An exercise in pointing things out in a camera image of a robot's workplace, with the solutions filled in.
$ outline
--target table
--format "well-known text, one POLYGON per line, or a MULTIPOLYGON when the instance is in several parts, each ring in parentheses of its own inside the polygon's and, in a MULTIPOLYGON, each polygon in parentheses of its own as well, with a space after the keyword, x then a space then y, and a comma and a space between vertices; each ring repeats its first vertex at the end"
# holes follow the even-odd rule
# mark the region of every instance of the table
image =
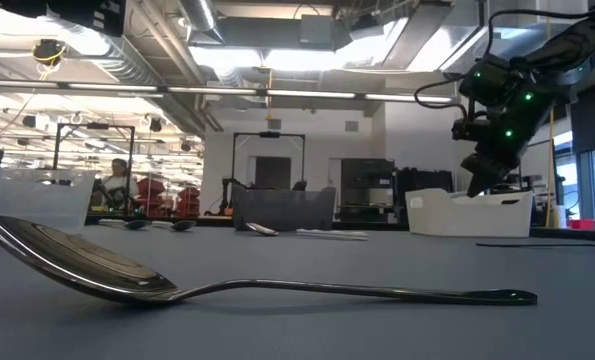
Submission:
POLYGON ((592 248, 479 248, 474 239, 406 232, 370 232, 368 242, 267 238, 211 227, 90 226, 84 235, 184 288, 234 278, 517 288, 538 293, 540 303, 425 305, 242 289, 135 309, 59 285, 0 248, 0 359, 595 359, 592 248))

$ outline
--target spoon on table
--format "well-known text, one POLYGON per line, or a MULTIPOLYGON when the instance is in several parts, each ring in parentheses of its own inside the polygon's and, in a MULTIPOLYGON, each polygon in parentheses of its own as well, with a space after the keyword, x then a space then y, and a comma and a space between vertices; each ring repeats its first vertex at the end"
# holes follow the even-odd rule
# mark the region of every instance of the spoon on table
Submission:
POLYGON ((113 219, 101 219, 99 220, 99 225, 108 226, 115 229, 127 229, 127 230, 140 230, 145 228, 146 226, 150 225, 150 221, 148 220, 131 220, 131 221, 123 221, 123 220, 113 220, 113 219))
POLYGON ((77 291, 128 304, 174 304, 217 291, 266 288, 372 296, 404 302, 461 305, 534 305, 522 290, 437 291, 242 279, 182 290, 164 276, 75 235, 29 221, 0 216, 0 246, 34 270, 77 291))
POLYGON ((153 227, 157 227, 160 229, 168 229, 174 232, 182 232, 192 229, 196 224, 197 222, 192 220, 180 220, 175 223, 170 223, 167 221, 153 221, 151 223, 153 227))
MULTIPOLYGON (((261 226, 256 223, 246 223, 246 226, 264 236, 278 236, 279 231, 261 226)), ((294 232, 297 235, 314 236, 322 238, 341 238, 346 240, 368 240, 368 234, 360 231, 323 231, 298 229, 294 232)))

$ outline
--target ductwork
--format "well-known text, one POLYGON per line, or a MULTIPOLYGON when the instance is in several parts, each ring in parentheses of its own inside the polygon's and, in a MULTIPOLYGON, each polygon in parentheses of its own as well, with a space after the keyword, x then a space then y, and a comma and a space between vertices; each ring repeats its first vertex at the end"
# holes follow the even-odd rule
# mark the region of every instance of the ductwork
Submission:
MULTIPOLYGON (((108 74, 125 84, 162 84, 162 79, 150 68, 141 54, 125 38, 111 38, 83 26, 56 20, 69 34, 68 44, 85 55, 104 55, 113 60, 94 60, 108 74)), ((165 94, 162 98, 146 99, 161 108, 166 116, 184 132, 200 137, 206 131, 205 124, 194 113, 187 111, 174 95, 165 94)))
POLYGON ((217 28, 217 12, 210 0, 177 0, 182 15, 194 32, 200 32, 220 44, 224 39, 217 28))

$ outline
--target spoon handle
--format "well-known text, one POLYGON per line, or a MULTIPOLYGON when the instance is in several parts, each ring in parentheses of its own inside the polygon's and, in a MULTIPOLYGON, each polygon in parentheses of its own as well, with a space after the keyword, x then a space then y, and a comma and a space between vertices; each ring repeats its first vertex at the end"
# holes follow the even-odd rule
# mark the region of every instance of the spoon handle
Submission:
POLYGON ((282 289, 330 294, 373 296, 426 304, 505 306, 537 304, 537 295, 523 290, 493 289, 481 291, 448 292, 409 290, 404 288, 388 288, 373 286, 319 284, 280 280, 230 280, 212 285, 207 285, 197 289, 180 291, 173 295, 169 299, 169 301, 180 301, 217 291, 240 288, 282 289))

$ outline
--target door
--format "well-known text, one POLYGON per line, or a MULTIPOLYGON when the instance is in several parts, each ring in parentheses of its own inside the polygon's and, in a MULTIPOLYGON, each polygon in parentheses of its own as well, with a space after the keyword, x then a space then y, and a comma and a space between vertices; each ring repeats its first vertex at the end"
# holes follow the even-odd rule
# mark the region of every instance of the door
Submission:
POLYGON ((258 189, 290 190, 290 158, 258 156, 255 185, 258 189))

